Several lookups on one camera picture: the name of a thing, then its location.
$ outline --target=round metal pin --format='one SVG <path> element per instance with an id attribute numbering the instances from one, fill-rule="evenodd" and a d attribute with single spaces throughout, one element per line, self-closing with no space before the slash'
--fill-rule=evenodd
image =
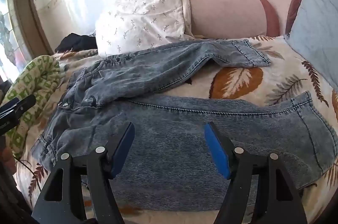
<path id="1" fill-rule="evenodd" d="M 277 160 L 278 159 L 278 155 L 276 153 L 271 153 L 270 154 L 270 158 L 273 160 Z"/>
<path id="2" fill-rule="evenodd" d="M 97 148 L 95 149 L 95 151 L 96 151 L 97 153 L 102 153 L 102 152 L 104 152 L 104 150 L 105 150 L 104 147 L 97 147 Z"/>
<path id="3" fill-rule="evenodd" d="M 61 159 L 62 160 L 66 160 L 68 158 L 69 158 L 69 154 L 68 153 L 64 153 L 64 154 L 61 155 Z"/>
<path id="4" fill-rule="evenodd" d="M 238 154 L 242 154 L 244 152 L 244 150 L 241 147 L 236 147 L 234 151 Z"/>

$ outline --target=green and white fabric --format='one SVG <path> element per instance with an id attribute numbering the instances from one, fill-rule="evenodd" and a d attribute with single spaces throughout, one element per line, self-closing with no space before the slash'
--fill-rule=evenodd
<path id="1" fill-rule="evenodd" d="M 42 112 L 59 82 L 59 62 L 52 56 L 39 56 L 25 67 L 6 93 L 1 105 L 15 97 L 22 100 L 30 94 L 37 100 L 36 104 L 22 115 L 19 125 L 6 133 L 6 144 L 17 156 L 21 156 L 29 128 Z"/>

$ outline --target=jeans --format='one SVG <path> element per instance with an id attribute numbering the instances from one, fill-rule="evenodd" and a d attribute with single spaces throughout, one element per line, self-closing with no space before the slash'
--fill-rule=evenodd
<path id="1" fill-rule="evenodd" d="M 224 67 L 270 64 L 249 42 L 237 40 L 186 41 L 108 57 L 72 75 L 33 156 L 50 170 L 64 152 L 87 154 L 130 121 L 135 139 L 122 172 L 111 181 L 117 202 L 151 210 L 216 210 L 229 181 L 217 172 L 204 140 L 203 126 L 213 121 L 235 146 L 277 153 L 297 188 L 321 177 L 337 155 L 337 137 L 309 93 L 267 107 L 158 94 L 182 84 L 210 59 Z"/>

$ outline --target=bed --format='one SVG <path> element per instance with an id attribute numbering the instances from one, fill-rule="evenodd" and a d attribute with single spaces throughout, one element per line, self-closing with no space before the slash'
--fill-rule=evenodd
<path id="1" fill-rule="evenodd" d="M 338 94 L 308 61 L 291 49 L 283 37 L 291 30 L 301 0 L 236 0 L 238 4 L 232 5 L 232 9 L 220 7 L 227 5 L 228 1 L 234 0 L 190 0 L 192 33 L 203 38 L 245 37 L 271 59 L 272 65 L 252 69 L 207 65 L 190 80 L 164 94 L 204 99 L 244 99 L 258 106 L 267 106 L 309 91 L 315 108 L 338 131 Z M 243 7 L 243 1 L 247 2 L 247 7 Z M 222 21 L 229 20 L 229 17 L 235 22 L 224 27 Z M 55 54 L 53 57 L 60 65 L 60 83 L 28 130 L 21 158 L 33 170 L 34 175 L 20 163 L 17 164 L 15 174 L 18 188 L 31 207 L 34 207 L 39 195 L 38 185 L 43 186 L 49 172 L 32 158 L 30 149 L 46 127 L 50 115 L 66 90 L 71 74 L 101 59 L 95 49 Z M 318 181 L 300 190 L 309 223 L 313 223 L 320 216 L 337 188 L 336 159 Z M 83 194 L 87 216 L 92 217 L 90 194 L 85 187 Z M 149 211 L 133 208 L 128 204 L 119 209 L 125 219 L 138 224 L 213 223 L 217 215 L 217 211 Z M 252 207 L 247 208 L 244 222 L 250 221 L 252 211 Z"/>

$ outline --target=white pillow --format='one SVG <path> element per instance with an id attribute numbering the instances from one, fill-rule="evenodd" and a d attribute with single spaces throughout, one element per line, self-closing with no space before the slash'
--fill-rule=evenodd
<path id="1" fill-rule="evenodd" d="M 193 39 L 190 12 L 184 15 L 182 1 L 190 11 L 189 0 L 117 0 L 96 22 L 99 55 L 157 47 L 171 43 L 171 38 Z"/>

